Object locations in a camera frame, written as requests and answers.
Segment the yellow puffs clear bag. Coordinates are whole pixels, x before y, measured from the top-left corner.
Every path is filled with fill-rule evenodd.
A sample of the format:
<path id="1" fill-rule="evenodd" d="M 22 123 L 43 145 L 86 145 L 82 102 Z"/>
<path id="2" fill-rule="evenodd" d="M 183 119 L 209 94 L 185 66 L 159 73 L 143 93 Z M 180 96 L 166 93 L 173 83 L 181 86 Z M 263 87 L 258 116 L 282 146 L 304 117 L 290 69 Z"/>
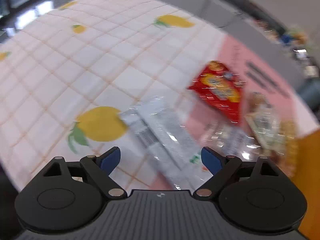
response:
<path id="1" fill-rule="evenodd" d="M 284 135 L 284 156 L 281 159 L 281 169 L 290 178 L 293 178 L 296 173 L 298 164 L 298 138 L 297 126 L 291 120 L 285 120 L 281 124 Z"/>

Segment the orange white storage box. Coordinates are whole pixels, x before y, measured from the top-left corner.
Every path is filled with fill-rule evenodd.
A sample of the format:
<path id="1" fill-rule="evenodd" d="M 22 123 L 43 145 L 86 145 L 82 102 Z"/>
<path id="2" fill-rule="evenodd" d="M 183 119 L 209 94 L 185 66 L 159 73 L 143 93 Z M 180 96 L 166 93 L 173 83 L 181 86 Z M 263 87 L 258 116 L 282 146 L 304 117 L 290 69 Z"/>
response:
<path id="1" fill-rule="evenodd" d="M 307 201 L 307 211 L 299 231 L 308 239 L 319 239 L 319 140 L 319 130 L 295 139 L 295 172 L 292 181 Z"/>

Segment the pink table mat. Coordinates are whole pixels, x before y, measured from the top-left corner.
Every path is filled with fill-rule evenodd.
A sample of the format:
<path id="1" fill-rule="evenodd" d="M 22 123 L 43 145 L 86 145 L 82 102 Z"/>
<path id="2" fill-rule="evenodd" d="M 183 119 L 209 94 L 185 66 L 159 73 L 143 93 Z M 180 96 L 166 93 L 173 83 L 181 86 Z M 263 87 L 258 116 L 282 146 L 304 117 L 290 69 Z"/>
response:
<path id="1" fill-rule="evenodd" d="M 249 98 L 254 92 L 266 96 L 268 103 L 274 107 L 275 113 L 281 120 L 295 123 L 298 138 L 319 130 L 315 116 L 307 109 L 293 88 L 254 52 L 225 32 L 214 29 L 203 35 L 190 37 L 188 40 L 169 33 L 150 45 L 146 53 L 151 60 L 147 64 L 146 72 L 155 79 L 155 82 L 145 93 L 145 98 L 154 95 L 163 96 L 165 102 L 176 113 L 178 122 L 195 140 L 199 140 L 208 125 L 224 117 L 218 109 L 202 102 L 192 90 L 188 89 L 192 80 L 211 60 L 224 63 L 246 81 L 240 104 L 240 126 L 246 132 L 250 129 L 245 115 L 249 112 Z M 253 62 L 274 79 L 289 97 L 284 98 L 271 85 L 261 88 L 246 75 L 248 71 L 246 61 Z"/>

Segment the lemon print checkered tablecloth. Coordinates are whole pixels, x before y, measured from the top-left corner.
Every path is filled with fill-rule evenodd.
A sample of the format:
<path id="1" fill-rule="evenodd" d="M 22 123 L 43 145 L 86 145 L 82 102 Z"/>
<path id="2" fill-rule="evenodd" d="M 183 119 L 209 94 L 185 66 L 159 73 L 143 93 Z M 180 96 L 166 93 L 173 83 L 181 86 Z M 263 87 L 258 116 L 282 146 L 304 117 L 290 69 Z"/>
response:
<path id="1" fill-rule="evenodd" d="M 150 187 L 156 172 L 118 113 L 162 96 L 187 120 L 188 86 L 225 38 L 157 0 L 74 0 L 29 17 L 1 45 L 1 163 L 13 185 L 23 189 L 52 157 L 118 146 L 112 178 L 127 191 Z"/>

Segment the red snack bag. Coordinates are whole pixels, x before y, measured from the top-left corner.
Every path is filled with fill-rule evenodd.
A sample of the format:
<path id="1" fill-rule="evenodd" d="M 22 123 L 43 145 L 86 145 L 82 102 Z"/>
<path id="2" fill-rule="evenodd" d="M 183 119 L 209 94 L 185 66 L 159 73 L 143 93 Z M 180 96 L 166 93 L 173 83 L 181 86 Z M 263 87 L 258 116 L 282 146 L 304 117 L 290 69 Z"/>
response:
<path id="1" fill-rule="evenodd" d="M 217 108 L 232 123 L 239 124 L 245 85 L 246 81 L 224 63 L 209 61 L 188 89 L 209 106 Z"/>

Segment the white long snack packet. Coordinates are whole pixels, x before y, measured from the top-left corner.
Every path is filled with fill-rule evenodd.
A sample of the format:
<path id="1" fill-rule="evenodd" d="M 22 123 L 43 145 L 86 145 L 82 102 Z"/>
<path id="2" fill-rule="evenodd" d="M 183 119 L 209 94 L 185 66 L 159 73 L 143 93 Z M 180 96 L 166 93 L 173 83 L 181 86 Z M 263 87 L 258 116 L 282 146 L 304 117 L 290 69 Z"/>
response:
<path id="1" fill-rule="evenodd" d="M 139 103 L 136 112 L 156 137 L 167 158 L 179 170 L 189 165 L 202 165 L 200 145 L 181 125 L 178 115 L 163 97 L 153 97 Z"/>

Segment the clear bag white balls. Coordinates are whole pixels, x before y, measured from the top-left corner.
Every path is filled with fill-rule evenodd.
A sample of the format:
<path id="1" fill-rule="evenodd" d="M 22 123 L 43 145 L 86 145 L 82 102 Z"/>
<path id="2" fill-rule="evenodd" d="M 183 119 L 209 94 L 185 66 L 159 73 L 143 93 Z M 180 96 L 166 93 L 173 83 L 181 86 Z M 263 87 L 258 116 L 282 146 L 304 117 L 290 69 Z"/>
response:
<path id="1" fill-rule="evenodd" d="M 208 125 L 200 143 L 223 156 L 234 155 L 243 161 L 256 161 L 261 153 L 261 146 L 252 136 L 224 121 Z"/>

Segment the green white snack bag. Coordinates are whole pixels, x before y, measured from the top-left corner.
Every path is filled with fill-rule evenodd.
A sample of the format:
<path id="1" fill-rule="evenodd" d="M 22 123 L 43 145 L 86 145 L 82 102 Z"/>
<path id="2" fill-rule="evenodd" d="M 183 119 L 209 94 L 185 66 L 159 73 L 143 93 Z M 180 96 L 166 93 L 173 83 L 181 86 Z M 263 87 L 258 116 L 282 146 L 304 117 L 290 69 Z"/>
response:
<path id="1" fill-rule="evenodd" d="M 245 119 L 263 150 L 278 150 L 284 141 L 284 136 L 280 134 L 280 117 L 264 94 L 259 92 L 250 94 Z"/>

